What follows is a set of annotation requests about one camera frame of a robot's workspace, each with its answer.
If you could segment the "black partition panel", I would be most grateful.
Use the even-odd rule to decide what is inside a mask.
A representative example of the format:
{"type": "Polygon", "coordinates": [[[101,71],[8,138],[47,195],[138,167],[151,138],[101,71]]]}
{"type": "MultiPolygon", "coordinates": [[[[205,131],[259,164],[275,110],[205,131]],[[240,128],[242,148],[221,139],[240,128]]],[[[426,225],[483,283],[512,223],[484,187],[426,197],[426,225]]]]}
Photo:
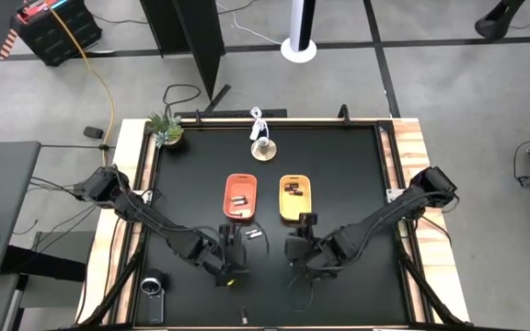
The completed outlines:
{"type": "Polygon", "coordinates": [[[229,91],[214,91],[225,44],[215,0],[139,0],[158,54],[190,53],[198,68],[211,112],[229,91]]]}

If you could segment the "orange plastic bin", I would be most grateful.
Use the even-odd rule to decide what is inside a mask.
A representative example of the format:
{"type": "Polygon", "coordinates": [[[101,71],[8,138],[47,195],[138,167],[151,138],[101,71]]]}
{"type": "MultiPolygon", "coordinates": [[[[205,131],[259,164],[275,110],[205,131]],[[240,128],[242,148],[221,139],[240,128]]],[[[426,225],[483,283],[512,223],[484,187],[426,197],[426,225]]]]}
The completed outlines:
{"type": "Polygon", "coordinates": [[[250,174],[232,174],[225,183],[223,212],[233,223],[249,223],[256,212],[258,181],[250,174]],[[245,196],[248,204],[234,206],[232,197],[245,196]],[[231,217],[230,212],[242,211],[244,217],[231,217]]]}

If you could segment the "black plastic crate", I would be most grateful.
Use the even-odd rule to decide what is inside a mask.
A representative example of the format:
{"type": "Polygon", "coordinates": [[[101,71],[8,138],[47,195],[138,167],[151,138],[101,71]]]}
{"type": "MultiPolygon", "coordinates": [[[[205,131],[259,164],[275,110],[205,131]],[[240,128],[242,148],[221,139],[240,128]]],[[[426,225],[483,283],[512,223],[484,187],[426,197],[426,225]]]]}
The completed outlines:
{"type": "Polygon", "coordinates": [[[11,28],[47,66],[58,66],[97,43],[102,29],[85,0],[27,0],[11,17],[11,28]]]}

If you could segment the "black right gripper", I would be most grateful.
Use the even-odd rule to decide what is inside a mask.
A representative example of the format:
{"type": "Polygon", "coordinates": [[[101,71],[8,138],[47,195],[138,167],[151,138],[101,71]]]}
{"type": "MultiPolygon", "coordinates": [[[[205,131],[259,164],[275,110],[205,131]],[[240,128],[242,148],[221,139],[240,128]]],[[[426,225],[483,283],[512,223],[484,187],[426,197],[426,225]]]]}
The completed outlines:
{"type": "Polygon", "coordinates": [[[295,270],[320,271],[322,238],[315,236],[313,230],[318,215],[314,212],[309,214],[309,227],[307,219],[307,212],[299,214],[300,227],[295,227],[285,238],[285,256],[295,270]]]}

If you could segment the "black table frame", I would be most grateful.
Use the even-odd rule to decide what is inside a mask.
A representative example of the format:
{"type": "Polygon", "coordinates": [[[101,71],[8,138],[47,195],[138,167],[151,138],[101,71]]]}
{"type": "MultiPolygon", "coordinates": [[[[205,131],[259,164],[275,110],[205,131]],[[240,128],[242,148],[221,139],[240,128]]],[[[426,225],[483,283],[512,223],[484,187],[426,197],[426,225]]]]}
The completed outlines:
{"type": "MultiPolygon", "coordinates": [[[[233,222],[223,212],[225,183],[232,174],[257,178],[256,212],[241,226],[248,273],[215,277],[177,257],[166,240],[141,223],[126,222],[126,232],[108,246],[95,245],[91,268],[119,261],[112,280],[90,280],[87,293],[101,291],[80,331],[116,331],[104,317],[117,299],[124,300],[122,329],[132,331],[286,331],[375,328],[468,330],[470,323],[454,315],[439,299],[415,263],[416,247],[405,247],[401,222],[372,235],[363,255],[334,276],[317,277],[295,270],[284,254],[285,238],[299,222],[285,221],[279,210],[280,179],[309,178],[312,211],[318,215],[314,235],[322,237],[342,225],[357,223],[387,205],[387,160],[397,151],[392,120],[269,120],[277,154],[266,163],[250,152],[252,120],[183,121],[176,149],[155,148],[144,120],[121,125],[112,162],[129,178],[137,194],[154,191],[150,204],[173,223],[219,229],[233,222]],[[246,232],[263,233],[248,239],[246,232]],[[156,268],[166,274],[164,322],[148,324],[148,297],[140,283],[156,268]],[[248,323],[241,323],[245,308],[248,323]]],[[[124,221],[112,209],[101,209],[98,227],[111,230],[124,221]]]]}

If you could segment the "grey desk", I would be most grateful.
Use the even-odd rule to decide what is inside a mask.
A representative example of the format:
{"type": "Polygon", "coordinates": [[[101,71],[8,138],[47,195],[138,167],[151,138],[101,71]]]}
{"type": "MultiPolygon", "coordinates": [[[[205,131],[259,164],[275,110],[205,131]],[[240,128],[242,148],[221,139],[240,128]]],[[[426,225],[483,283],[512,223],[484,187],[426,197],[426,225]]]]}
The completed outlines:
{"type": "Polygon", "coordinates": [[[35,141],[0,143],[0,266],[39,152],[40,143],[35,141]]]}

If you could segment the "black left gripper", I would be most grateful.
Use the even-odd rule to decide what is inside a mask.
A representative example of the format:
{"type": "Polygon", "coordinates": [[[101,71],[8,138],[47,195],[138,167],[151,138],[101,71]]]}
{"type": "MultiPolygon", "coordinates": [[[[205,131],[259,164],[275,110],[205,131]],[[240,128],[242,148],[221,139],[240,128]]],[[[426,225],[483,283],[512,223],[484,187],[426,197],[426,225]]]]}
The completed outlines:
{"type": "Polygon", "coordinates": [[[219,226],[220,250],[224,261],[223,273],[233,276],[248,273],[247,250],[242,241],[241,226],[232,224],[232,238],[228,237],[228,225],[219,226]]]}

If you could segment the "potted succulent plant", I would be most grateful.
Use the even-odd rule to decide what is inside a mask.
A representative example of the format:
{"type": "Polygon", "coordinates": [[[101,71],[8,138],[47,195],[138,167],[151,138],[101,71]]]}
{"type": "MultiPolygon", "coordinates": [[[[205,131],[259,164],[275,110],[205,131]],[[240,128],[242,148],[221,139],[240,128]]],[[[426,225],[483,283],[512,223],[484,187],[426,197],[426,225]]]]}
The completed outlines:
{"type": "Polygon", "coordinates": [[[148,117],[147,124],[150,132],[155,136],[157,148],[164,145],[173,146],[182,139],[184,129],[180,122],[180,116],[152,113],[148,117]]]}

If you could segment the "yellow plastic bin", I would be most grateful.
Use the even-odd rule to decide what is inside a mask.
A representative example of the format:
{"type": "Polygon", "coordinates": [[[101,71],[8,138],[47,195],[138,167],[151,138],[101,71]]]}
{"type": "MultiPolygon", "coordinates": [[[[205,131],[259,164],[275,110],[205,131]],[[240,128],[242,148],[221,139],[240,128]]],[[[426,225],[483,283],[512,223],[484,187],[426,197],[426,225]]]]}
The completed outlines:
{"type": "Polygon", "coordinates": [[[282,218],[287,222],[296,223],[299,221],[301,212],[312,211],[311,183],[304,175],[285,175],[280,179],[279,185],[279,210],[282,218]],[[297,183],[298,188],[284,188],[285,184],[297,183]],[[303,191],[303,196],[292,196],[289,191],[303,191]]]}

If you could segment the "white pole with round base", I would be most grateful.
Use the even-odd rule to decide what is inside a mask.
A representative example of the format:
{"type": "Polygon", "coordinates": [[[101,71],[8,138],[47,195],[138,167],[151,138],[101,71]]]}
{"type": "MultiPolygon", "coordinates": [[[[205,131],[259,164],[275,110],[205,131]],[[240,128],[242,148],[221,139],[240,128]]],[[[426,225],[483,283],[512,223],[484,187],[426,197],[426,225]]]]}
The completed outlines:
{"type": "Polygon", "coordinates": [[[311,39],[317,0],[292,0],[290,35],[281,45],[282,56],[292,63],[307,63],[317,54],[311,39]]]}

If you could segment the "black base bar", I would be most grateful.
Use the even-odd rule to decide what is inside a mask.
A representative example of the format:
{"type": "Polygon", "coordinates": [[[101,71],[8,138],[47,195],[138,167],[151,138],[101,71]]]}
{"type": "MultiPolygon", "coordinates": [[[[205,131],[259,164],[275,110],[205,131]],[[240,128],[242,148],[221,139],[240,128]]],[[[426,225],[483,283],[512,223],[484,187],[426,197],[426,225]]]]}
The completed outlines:
{"type": "MultiPolygon", "coordinates": [[[[225,118],[251,118],[249,110],[213,110],[201,111],[202,120],[204,119],[225,119],[225,118]]],[[[262,118],[286,118],[288,115],[286,108],[263,109],[262,118]]],[[[195,119],[195,111],[176,112],[175,117],[182,119],[195,119]]]]}

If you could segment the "black stand leg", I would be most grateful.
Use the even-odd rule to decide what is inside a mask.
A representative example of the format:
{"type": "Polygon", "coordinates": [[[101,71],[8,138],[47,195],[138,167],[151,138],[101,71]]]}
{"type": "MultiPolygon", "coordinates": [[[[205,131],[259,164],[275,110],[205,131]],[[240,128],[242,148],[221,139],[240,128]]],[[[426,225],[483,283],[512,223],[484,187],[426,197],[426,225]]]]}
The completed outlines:
{"type": "Polygon", "coordinates": [[[486,40],[504,38],[524,2],[525,0],[500,0],[487,15],[476,21],[475,31],[486,40]]]}

